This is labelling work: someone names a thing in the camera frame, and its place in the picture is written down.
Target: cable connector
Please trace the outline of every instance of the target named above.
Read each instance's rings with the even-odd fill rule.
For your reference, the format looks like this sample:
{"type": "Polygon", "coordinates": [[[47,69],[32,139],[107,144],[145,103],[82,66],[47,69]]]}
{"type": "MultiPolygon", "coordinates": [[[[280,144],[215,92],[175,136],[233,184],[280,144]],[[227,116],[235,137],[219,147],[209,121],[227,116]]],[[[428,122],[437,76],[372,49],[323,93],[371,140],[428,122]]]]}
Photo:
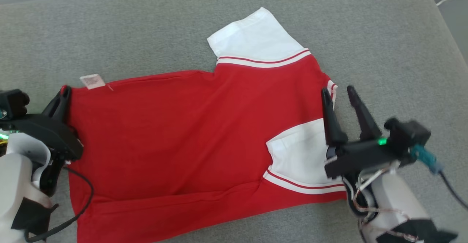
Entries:
{"type": "Polygon", "coordinates": [[[411,157],[416,158],[417,160],[420,160],[426,164],[431,173],[434,175],[439,174],[444,169],[444,166],[437,161],[434,154],[430,153],[423,146],[418,144],[414,145],[411,149],[411,157]]]}

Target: green light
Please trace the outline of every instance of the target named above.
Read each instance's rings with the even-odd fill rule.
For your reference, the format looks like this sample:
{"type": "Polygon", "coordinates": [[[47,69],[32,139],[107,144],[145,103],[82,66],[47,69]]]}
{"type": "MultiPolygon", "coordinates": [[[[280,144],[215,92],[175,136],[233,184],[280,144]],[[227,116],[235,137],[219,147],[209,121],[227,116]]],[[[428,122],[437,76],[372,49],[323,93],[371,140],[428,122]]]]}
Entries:
{"type": "Polygon", "coordinates": [[[379,145],[385,145],[386,144],[386,138],[380,138],[377,140],[377,142],[379,143],[379,145]]]}

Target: clothing tag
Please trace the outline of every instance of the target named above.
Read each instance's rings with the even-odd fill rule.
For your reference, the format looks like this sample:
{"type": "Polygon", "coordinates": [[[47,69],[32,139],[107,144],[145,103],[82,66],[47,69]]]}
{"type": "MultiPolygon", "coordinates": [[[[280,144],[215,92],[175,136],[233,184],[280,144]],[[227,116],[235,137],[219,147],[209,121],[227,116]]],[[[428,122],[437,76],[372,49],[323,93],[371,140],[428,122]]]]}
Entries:
{"type": "Polygon", "coordinates": [[[93,89],[101,86],[105,86],[104,80],[99,76],[99,74],[89,75],[89,76],[82,76],[80,80],[85,84],[87,89],[93,89]]]}

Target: black cable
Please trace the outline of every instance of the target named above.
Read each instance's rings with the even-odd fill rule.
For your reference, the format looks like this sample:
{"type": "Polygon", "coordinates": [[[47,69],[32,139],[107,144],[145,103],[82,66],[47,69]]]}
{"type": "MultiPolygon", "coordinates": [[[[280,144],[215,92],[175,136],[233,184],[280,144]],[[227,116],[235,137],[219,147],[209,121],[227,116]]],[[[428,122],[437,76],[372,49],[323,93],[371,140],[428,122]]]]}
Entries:
{"type": "Polygon", "coordinates": [[[445,185],[447,186],[448,191],[450,191],[450,193],[453,195],[453,197],[455,197],[458,203],[460,203],[460,205],[463,206],[463,208],[465,208],[468,211],[468,203],[466,203],[463,199],[461,199],[458,193],[455,192],[455,189],[453,189],[453,186],[449,183],[449,181],[445,177],[445,174],[442,171],[440,171],[439,175],[442,178],[445,185]]]}
{"type": "Polygon", "coordinates": [[[89,204],[91,203],[91,199],[93,198],[93,195],[94,195],[94,188],[93,188],[93,185],[91,184],[91,182],[85,176],[83,176],[80,173],[77,173],[75,170],[72,170],[72,169],[70,169],[68,167],[63,167],[63,169],[69,171],[70,173],[73,173],[74,175],[82,178],[85,182],[87,182],[87,184],[89,185],[89,188],[91,188],[91,194],[89,195],[89,199],[88,199],[86,205],[84,206],[84,208],[76,216],[74,216],[72,219],[62,223],[61,225],[58,225],[55,228],[52,228],[51,230],[47,231],[46,233],[42,233],[40,235],[29,238],[29,231],[26,230],[24,232],[24,238],[25,238],[26,242],[28,242],[28,243],[36,242],[36,241],[39,241],[39,240],[45,240],[49,236],[52,236],[53,234],[56,234],[56,233],[62,231],[64,228],[70,226],[73,222],[77,221],[77,219],[83,213],[85,213],[85,210],[88,208],[89,204]]]}

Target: red and white t-shirt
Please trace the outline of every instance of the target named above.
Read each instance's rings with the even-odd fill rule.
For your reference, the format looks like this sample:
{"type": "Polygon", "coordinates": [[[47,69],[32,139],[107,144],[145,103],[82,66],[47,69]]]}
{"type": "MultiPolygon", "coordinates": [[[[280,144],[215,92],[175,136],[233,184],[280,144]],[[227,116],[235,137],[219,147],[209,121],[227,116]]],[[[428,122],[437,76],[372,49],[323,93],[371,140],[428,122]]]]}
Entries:
{"type": "MultiPolygon", "coordinates": [[[[304,203],[346,198],[327,179],[321,89],[336,86],[264,8],[214,33],[214,72],[72,92],[95,188],[79,243],[150,243],[304,203]]],[[[70,175],[75,212],[89,188],[70,175]]]]}

